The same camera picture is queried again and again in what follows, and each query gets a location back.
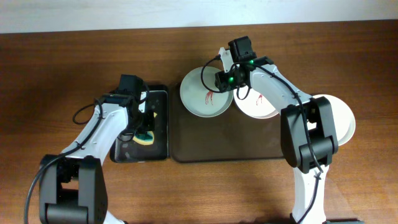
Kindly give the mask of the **green yellow sponge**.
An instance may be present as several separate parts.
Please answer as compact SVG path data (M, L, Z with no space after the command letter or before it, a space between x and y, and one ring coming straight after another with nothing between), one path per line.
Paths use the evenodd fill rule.
M154 143L155 140L155 117L156 112L149 111L143 114L142 122L137 127L132 140L140 145L149 146Z

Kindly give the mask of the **grey plate with red stain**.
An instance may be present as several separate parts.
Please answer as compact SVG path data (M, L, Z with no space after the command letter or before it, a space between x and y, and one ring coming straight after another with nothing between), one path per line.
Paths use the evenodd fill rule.
M211 118L224 113L233 101L233 94L213 93L201 82L202 67L190 71L180 85L181 101L189 112L202 118Z

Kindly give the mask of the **cream plate with red stain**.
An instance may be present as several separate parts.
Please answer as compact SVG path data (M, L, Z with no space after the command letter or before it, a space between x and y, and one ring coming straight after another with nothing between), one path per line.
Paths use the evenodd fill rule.
M319 94L313 97L325 97L331 103L338 145L349 142L356 130L356 120L351 108L343 100L332 95Z

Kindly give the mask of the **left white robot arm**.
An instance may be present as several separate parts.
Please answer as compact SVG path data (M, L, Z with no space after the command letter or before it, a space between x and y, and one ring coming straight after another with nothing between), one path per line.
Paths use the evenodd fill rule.
M148 91L107 93L78 137L58 155L45 155L39 184L42 223L121 223L108 210L102 165L120 136L133 140L149 131L153 113L145 109Z

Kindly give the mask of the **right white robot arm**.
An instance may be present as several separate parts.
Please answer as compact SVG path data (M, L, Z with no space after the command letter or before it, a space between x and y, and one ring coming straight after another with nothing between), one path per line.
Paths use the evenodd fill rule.
M269 63L234 62L217 55L223 72L215 75L218 92L248 86L257 91L280 115L282 154L294 171L294 223L326 223L324 193L332 156L338 151L331 103L302 92Z

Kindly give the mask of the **black small water tray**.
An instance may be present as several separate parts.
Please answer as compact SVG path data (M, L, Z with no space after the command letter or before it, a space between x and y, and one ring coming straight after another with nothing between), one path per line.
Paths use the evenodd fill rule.
M169 155L169 90L165 85L151 85L145 110L153 110L155 117L155 140L143 146L129 136L120 136L113 143L109 157L116 163L132 163L164 160Z

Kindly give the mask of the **large brown serving tray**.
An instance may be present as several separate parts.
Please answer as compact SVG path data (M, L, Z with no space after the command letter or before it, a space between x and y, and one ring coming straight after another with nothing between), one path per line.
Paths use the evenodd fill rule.
M280 118L255 119L231 105L213 118L184 107L177 84L170 90L169 155L180 163L282 159Z

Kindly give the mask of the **pink plate with red stain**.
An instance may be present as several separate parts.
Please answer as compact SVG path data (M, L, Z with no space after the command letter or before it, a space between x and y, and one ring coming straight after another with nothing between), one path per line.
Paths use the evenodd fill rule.
M259 92L250 89L248 96L248 87L233 90L234 102L236 106L246 115L256 119L269 119L276 116L278 111L269 103L269 101Z

